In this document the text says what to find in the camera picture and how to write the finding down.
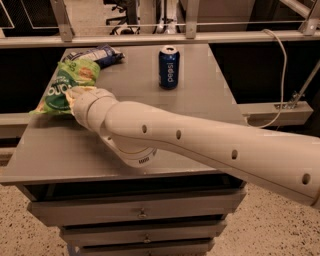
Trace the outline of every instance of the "speckled floor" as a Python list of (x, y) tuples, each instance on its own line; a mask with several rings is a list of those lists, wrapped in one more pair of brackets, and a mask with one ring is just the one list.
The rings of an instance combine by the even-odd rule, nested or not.
[[(228, 216), (227, 227), (207, 256), (320, 255), (319, 210), (252, 184), (247, 189), (247, 196)], [(68, 255), (59, 230), (47, 228), (33, 217), (26, 210), (28, 199), (19, 190), (0, 185), (0, 195), (0, 255)]]

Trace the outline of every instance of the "wire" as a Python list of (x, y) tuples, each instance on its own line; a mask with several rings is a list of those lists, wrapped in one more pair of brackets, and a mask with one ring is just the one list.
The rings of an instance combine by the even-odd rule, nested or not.
[(252, 126), (249, 124), (248, 120), (247, 120), (247, 124), (248, 126), (251, 126), (251, 127), (256, 127), (256, 128), (265, 128), (267, 126), (270, 126), (271, 124), (273, 124), (280, 116), (281, 112), (282, 112), (282, 107), (283, 107), (283, 97), (284, 97), (284, 78), (285, 78), (285, 73), (286, 73), (286, 69), (287, 69), (287, 53), (286, 53), (286, 50), (284, 49), (284, 46), (280, 40), (280, 38), (275, 34), (273, 33), (271, 30), (269, 29), (264, 29), (262, 30), (263, 32), (267, 33), (267, 34), (270, 34), (272, 35), (279, 43), (280, 47), (281, 47), (281, 50), (283, 52), (283, 57), (284, 57), (284, 60), (283, 60), (283, 69), (282, 69), (282, 76), (281, 76), (281, 96), (280, 96), (280, 106), (279, 106), (279, 111), (277, 113), (277, 115), (267, 124), (265, 125), (261, 125), (261, 126)]

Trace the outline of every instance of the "drawer handle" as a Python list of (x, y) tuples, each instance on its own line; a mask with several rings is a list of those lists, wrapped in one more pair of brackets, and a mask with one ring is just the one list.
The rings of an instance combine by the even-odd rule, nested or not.
[(145, 244), (151, 243), (151, 240), (149, 239), (149, 235), (148, 235), (148, 234), (146, 234), (146, 238), (143, 240), (143, 242), (144, 242)]
[(138, 218), (143, 220), (143, 219), (146, 219), (148, 217), (148, 215), (144, 212), (144, 208), (142, 208), (140, 210), (140, 213), (138, 214)]

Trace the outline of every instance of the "screw hole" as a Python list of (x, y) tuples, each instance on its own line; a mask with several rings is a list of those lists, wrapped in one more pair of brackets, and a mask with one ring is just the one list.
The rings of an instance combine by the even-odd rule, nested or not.
[(238, 158), (238, 151), (237, 150), (232, 150), (231, 158), (232, 158), (232, 160), (236, 160)]
[(307, 184), (309, 184), (310, 180), (311, 180), (310, 174), (306, 173), (302, 177), (302, 184), (307, 185)]
[(146, 126), (146, 125), (143, 125), (143, 126), (142, 126), (142, 132), (143, 132), (143, 133), (147, 133), (147, 126)]
[(176, 137), (177, 137), (178, 140), (181, 139), (181, 131), (180, 130), (177, 130)]

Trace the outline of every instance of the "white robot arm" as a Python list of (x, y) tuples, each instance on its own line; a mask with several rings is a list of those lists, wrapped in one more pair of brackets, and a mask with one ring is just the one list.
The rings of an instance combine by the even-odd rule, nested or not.
[(149, 164), (156, 149), (168, 150), (320, 209), (319, 138), (118, 102), (103, 89), (81, 94), (73, 112), (131, 166)]

